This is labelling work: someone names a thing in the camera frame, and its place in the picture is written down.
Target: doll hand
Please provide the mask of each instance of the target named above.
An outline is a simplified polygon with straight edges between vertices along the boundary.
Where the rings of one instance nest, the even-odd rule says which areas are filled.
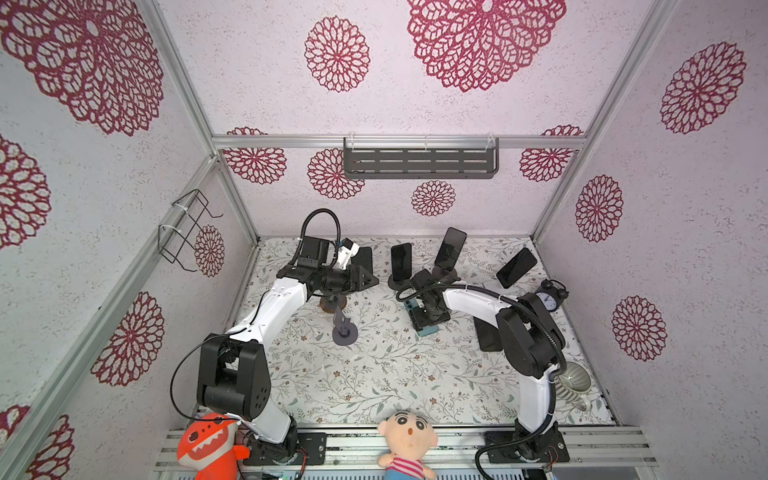
[[[386,455],[382,455],[379,457],[379,467],[381,468],[389,467],[394,461],[395,461],[395,455],[392,453],[387,453]]]

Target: striped shirt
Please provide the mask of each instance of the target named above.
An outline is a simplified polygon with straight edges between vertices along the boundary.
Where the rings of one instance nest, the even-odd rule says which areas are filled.
[[[414,478],[424,478],[424,464],[421,460],[414,462],[413,460],[406,460],[395,455],[392,464],[386,469],[404,473]]]

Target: red shark plush toy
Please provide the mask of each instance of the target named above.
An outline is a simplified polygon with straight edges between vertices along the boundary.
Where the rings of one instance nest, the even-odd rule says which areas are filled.
[[[238,422],[209,413],[192,422],[176,451],[179,464],[198,470],[195,480],[237,480],[237,461],[250,456],[250,450],[234,445]]]

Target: cartoon boy plush doll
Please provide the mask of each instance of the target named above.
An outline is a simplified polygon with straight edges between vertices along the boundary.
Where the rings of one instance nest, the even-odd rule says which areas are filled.
[[[379,423],[392,453],[379,457],[379,467],[386,468],[384,480],[435,480],[437,474],[425,467],[422,457],[437,446],[437,432],[422,417],[413,413],[397,412]]]

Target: clock face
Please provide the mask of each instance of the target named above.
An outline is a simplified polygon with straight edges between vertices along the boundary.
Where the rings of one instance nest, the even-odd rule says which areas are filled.
[[[549,312],[554,312],[558,309],[558,303],[549,293],[538,292],[536,293],[541,302],[544,304],[544,308]]]

